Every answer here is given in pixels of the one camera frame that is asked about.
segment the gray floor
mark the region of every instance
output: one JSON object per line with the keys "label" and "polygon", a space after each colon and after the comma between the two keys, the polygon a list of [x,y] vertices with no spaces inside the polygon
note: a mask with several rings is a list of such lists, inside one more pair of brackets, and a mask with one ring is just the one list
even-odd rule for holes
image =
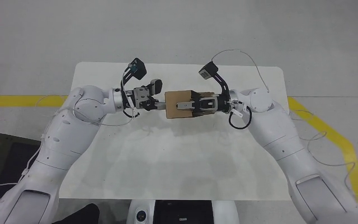
{"label": "gray floor", "polygon": [[[0,95],[65,95],[81,61],[205,64],[241,48],[261,66],[282,68],[288,95],[304,96],[297,99],[357,148],[357,11],[354,0],[2,0]],[[215,62],[251,65],[237,53]],[[39,139],[53,110],[0,108],[0,132]],[[329,142],[314,146],[322,159],[342,161]],[[344,167],[329,171],[344,178]],[[127,202],[102,204],[103,223],[125,219]],[[237,207],[244,224],[303,222],[291,202]],[[75,209],[61,200],[58,217]]]}

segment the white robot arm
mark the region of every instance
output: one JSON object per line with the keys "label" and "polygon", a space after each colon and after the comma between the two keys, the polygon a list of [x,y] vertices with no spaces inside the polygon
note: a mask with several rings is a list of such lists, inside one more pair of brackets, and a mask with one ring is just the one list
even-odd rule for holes
{"label": "white robot arm", "polygon": [[[230,91],[236,108],[252,110],[248,130],[254,139],[277,161],[284,172],[291,199],[307,223],[357,223],[357,204],[343,184],[320,170],[302,145],[287,112],[270,99],[266,89]],[[244,113],[244,121],[249,115]]]}
{"label": "white robot arm", "polygon": [[51,223],[68,170],[90,146],[106,114],[123,107],[117,97],[121,97],[120,92],[114,89],[103,91],[94,86],[71,91],[43,134],[31,169],[1,198],[0,223]]}

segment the white table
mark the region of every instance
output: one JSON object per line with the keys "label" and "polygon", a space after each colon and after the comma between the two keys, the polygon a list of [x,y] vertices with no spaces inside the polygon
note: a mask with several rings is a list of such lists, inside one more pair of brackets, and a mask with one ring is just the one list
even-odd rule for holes
{"label": "white table", "polygon": [[[72,88],[119,86],[127,63],[82,62],[76,66]],[[132,79],[126,89],[163,81],[165,91],[221,92],[204,80],[201,65],[146,64],[148,74]],[[288,111],[284,75],[277,67],[259,68],[272,97]],[[263,87],[255,67],[220,66],[229,88]],[[123,127],[100,128],[89,149],[69,170],[61,198],[290,200],[286,179],[276,161],[247,130],[235,130],[228,115],[166,119],[165,111],[140,111]],[[105,123],[120,124],[122,114],[108,115]],[[237,126],[243,125],[234,118]]]}

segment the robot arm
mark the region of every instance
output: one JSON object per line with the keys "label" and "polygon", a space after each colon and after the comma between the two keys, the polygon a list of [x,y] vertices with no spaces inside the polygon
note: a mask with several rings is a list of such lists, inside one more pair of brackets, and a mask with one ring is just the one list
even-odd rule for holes
{"label": "robot arm", "polygon": [[[124,84],[131,76],[141,79],[146,70],[136,58],[124,76]],[[0,223],[51,223],[57,208],[62,181],[73,163],[87,150],[107,114],[123,112],[132,104],[137,109],[160,109],[160,102],[152,95],[161,91],[161,81],[127,91],[122,88],[107,91],[95,86],[75,88],[41,136],[39,155],[23,178],[0,199]],[[131,101],[138,92],[147,92],[140,101]]]}
{"label": "robot arm", "polygon": [[221,94],[179,102],[177,108],[189,105],[193,115],[206,115],[210,108],[212,113],[230,113],[230,118],[233,114],[240,116],[247,124],[243,128],[248,128],[281,167],[291,199],[305,222],[356,223],[358,209],[353,196],[343,184],[332,180],[318,168],[302,145],[293,121],[282,106],[272,100],[269,91],[264,88],[242,92],[227,90],[227,84],[217,71],[218,68],[210,62],[199,73],[205,79],[213,77],[222,87]]}
{"label": "robot arm", "polygon": [[[260,92],[264,91],[256,89],[248,95],[254,99],[260,97]],[[267,111],[252,113],[248,130],[281,167],[291,199],[303,219],[307,223],[329,223],[330,216],[340,216],[340,223],[352,223],[350,217],[355,216],[357,220],[358,210],[350,192],[318,168],[312,155],[302,145],[294,123],[282,106],[272,100],[267,102],[271,104]],[[255,108],[250,102],[248,106],[252,110]],[[245,114],[243,119],[248,122],[248,115]]]}

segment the yellow floor line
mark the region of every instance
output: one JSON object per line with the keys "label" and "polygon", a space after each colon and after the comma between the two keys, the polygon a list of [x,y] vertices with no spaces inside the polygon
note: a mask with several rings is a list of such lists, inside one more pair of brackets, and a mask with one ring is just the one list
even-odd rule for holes
{"label": "yellow floor line", "polygon": [[[0,107],[4,106],[35,106],[35,104],[44,96],[0,96]],[[67,96],[47,96],[42,99],[37,106],[53,106],[60,107]],[[357,161],[356,153],[352,143],[346,139],[344,136],[339,134],[323,120],[317,116],[311,116],[308,113],[297,111],[305,110],[308,111],[302,104],[296,101],[292,97],[288,97],[290,110],[294,111],[297,116],[302,119],[307,120],[313,128],[317,131],[322,132],[326,131],[326,137],[333,142],[343,153],[343,159],[346,163]],[[352,185],[352,190],[357,195],[358,200],[358,165],[354,168],[350,175],[350,181]]]}
{"label": "yellow floor line", "polygon": [[[344,136],[339,134],[336,130],[331,128],[328,124],[326,124],[323,120],[315,115],[308,114],[303,111],[297,110],[305,110],[308,111],[302,104],[296,101],[293,97],[288,97],[290,110],[293,111],[297,116],[301,119],[306,120],[308,124],[310,124],[313,128],[315,128],[319,132],[326,131],[328,138],[331,142],[333,142],[343,154],[343,159],[345,163],[356,162],[357,157],[353,147],[353,144],[346,139]],[[347,165],[347,171],[350,171],[353,164]],[[352,170],[350,175],[350,181],[352,185],[352,190],[356,194],[356,200],[358,201],[358,164]]]}
{"label": "yellow floor line", "polygon": [[[35,106],[45,96],[0,96],[1,106]],[[43,98],[37,106],[62,106],[67,96],[49,95]]]}

